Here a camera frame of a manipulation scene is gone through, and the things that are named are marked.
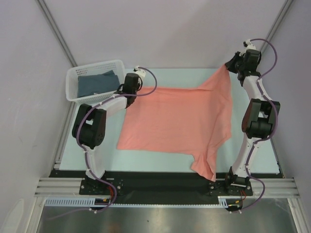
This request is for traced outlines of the salmon pink t shirt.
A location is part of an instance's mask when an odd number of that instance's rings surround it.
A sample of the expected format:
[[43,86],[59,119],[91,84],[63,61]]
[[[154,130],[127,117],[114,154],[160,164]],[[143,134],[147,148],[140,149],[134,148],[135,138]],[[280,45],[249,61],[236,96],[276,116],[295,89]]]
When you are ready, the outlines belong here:
[[198,87],[144,87],[126,110],[117,148],[192,155],[191,169],[215,181],[217,151],[231,137],[232,107],[225,66]]

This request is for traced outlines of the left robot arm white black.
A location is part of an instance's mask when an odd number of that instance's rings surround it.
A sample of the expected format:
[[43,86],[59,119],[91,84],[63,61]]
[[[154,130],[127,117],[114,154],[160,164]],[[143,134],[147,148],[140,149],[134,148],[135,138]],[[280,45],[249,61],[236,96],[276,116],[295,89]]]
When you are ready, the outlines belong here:
[[72,129],[72,136],[82,148],[86,161],[86,176],[81,182],[80,195],[102,195],[107,188],[113,190],[102,179],[106,168],[98,149],[104,141],[107,119],[134,103],[144,76],[143,70],[128,73],[124,83],[110,98],[95,106],[80,105]]

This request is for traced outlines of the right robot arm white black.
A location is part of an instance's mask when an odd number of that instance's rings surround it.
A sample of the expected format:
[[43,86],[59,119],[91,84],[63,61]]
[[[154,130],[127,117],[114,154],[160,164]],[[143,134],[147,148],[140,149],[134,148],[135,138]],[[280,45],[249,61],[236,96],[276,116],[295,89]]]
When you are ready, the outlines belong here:
[[225,64],[229,72],[238,75],[250,100],[242,119],[242,146],[225,177],[224,189],[230,195],[244,194],[251,189],[252,162],[260,146],[274,135],[278,124],[280,103],[271,100],[263,87],[261,74],[257,71],[260,60],[261,52],[250,49],[237,52]]

